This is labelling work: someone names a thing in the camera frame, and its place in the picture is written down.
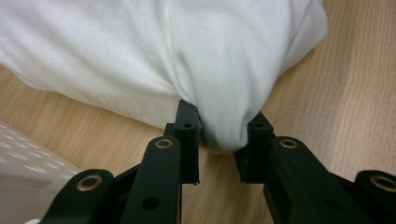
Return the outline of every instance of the wood grain surface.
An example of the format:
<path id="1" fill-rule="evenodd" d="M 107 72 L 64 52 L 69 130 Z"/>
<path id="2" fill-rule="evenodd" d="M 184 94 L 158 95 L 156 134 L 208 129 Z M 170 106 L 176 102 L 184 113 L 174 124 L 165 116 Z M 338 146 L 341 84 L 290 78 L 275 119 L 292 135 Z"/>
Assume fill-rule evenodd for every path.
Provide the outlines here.
<path id="1" fill-rule="evenodd" d="M 262 112 L 333 173 L 396 175 L 396 1 L 324 1 L 327 38 L 281 76 Z M 34 90 L 0 66 L 0 120 L 82 170 L 117 175 L 163 130 Z M 201 184 L 183 188 L 183 223 L 272 223 L 262 185 L 240 184 L 232 156 L 200 151 Z"/>

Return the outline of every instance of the white cloth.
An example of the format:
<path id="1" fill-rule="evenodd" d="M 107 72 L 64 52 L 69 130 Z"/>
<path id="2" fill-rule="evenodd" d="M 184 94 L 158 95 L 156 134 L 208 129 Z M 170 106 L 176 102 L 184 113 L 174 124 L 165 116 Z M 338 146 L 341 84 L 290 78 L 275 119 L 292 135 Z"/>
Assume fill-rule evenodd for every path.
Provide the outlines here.
<path id="1" fill-rule="evenodd" d="M 326 33 L 319 0 L 0 1 L 0 62 L 25 83 L 158 127 L 184 99 L 217 152 L 247 143 L 277 76 Z"/>

